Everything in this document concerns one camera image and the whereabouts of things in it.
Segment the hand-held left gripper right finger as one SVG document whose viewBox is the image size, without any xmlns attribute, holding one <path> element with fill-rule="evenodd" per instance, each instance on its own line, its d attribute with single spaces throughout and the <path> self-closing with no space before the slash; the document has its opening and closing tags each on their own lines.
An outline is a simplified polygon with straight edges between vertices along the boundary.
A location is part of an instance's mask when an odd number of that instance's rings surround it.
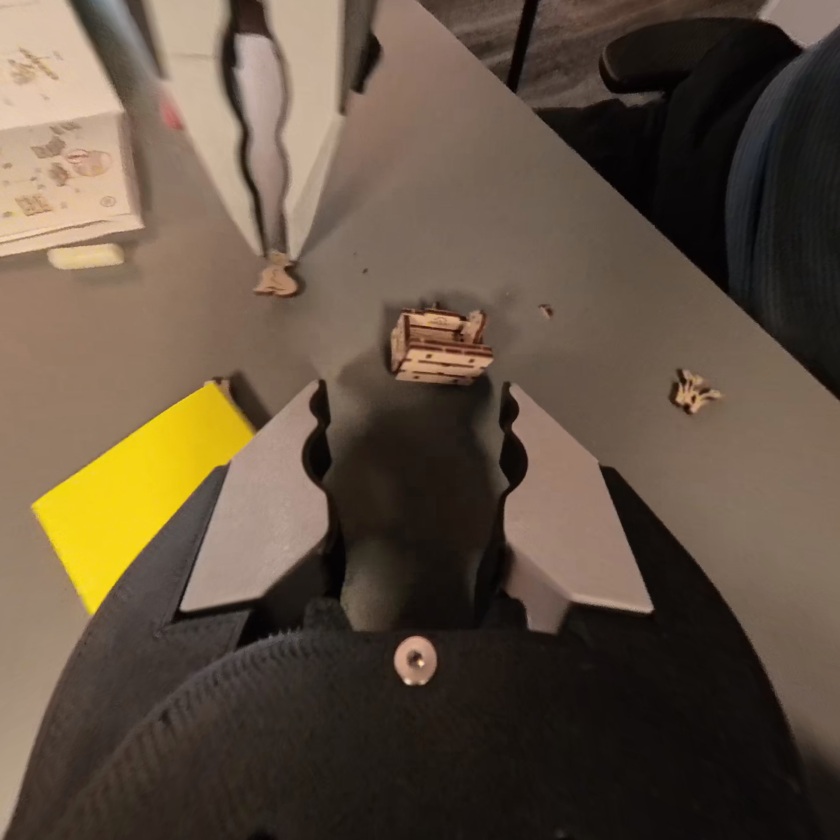
<svg viewBox="0 0 840 840">
<path fill-rule="evenodd" d="M 506 384 L 500 426 L 509 482 L 501 588 L 524 607 L 528 629 L 556 634 L 573 606 L 652 614 L 597 458 L 516 384 Z"/>
</svg>

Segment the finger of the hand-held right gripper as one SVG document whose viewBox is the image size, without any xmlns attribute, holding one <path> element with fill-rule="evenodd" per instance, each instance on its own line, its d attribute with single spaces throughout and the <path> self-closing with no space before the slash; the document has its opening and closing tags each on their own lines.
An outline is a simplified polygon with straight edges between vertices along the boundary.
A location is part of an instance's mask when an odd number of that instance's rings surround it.
<svg viewBox="0 0 840 840">
<path fill-rule="evenodd" d="M 237 35 L 266 35 L 261 2 L 146 3 L 164 86 L 203 168 L 247 245 L 266 254 L 235 81 Z"/>
<path fill-rule="evenodd" d="M 344 2 L 272 1 L 270 28 L 283 59 L 289 164 L 287 255 L 299 259 L 318 211 L 343 128 Z"/>
</svg>

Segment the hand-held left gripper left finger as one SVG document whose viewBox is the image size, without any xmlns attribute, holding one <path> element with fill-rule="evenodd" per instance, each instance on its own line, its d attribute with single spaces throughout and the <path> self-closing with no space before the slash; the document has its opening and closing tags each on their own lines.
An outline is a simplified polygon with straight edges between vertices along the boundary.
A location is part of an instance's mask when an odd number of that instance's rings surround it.
<svg viewBox="0 0 840 840">
<path fill-rule="evenodd" d="M 183 613 L 262 606 L 301 615 L 333 595 L 325 381 L 306 385 L 230 461 L 186 585 Z"/>
</svg>

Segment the small wooden crate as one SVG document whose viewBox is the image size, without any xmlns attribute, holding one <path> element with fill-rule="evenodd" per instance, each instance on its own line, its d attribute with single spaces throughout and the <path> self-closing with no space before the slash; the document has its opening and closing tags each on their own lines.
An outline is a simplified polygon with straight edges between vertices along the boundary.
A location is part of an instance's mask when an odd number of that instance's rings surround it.
<svg viewBox="0 0 840 840">
<path fill-rule="evenodd" d="M 439 385 L 470 385 L 480 378 L 494 353 L 484 335 L 482 344 L 459 341 L 466 317 L 437 308 L 401 310 L 391 332 L 391 374 L 401 382 Z"/>
</svg>

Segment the yellow sticky note pad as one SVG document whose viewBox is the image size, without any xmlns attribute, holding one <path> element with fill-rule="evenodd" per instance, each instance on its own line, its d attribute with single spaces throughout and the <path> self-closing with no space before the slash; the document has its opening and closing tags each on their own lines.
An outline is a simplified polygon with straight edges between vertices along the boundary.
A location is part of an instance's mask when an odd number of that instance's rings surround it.
<svg viewBox="0 0 840 840">
<path fill-rule="evenodd" d="M 207 381 L 34 502 L 88 615 L 205 478 L 255 434 L 235 399 Z"/>
</svg>

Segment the instruction booklet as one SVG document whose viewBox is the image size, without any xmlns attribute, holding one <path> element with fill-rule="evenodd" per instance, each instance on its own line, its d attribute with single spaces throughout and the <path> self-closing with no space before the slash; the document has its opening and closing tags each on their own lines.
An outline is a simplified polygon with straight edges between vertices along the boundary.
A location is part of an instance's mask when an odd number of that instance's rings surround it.
<svg viewBox="0 0 840 840">
<path fill-rule="evenodd" d="M 127 116 L 69 2 L 1 2 L 1 256 L 144 228 Z"/>
</svg>

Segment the pale wax stick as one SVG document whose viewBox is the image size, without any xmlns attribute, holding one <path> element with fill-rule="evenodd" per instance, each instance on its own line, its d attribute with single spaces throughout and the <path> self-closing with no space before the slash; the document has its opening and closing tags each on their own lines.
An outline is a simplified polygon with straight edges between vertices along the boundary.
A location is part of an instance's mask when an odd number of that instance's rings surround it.
<svg viewBox="0 0 840 840">
<path fill-rule="evenodd" d="M 46 251 L 49 264 L 58 270 L 92 270 L 122 266 L 123 248 L 117 244 L 73 245 Z"/>
</svg>

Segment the black office chair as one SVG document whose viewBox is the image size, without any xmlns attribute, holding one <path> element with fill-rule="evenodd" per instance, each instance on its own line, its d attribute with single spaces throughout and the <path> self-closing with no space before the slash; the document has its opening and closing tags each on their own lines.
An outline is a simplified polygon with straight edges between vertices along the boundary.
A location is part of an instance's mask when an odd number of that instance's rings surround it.
<svg viewBox="0 0 840 840">
<path fill-rule="evenodd" d="M 615 38 L 598 61 L 601 79 L 612 93 L 671 92 L 720 42 L 742 32 L 790 43 L 777 26 L 758 18 L 694 17 L 649 24 Z"/>
</svg>

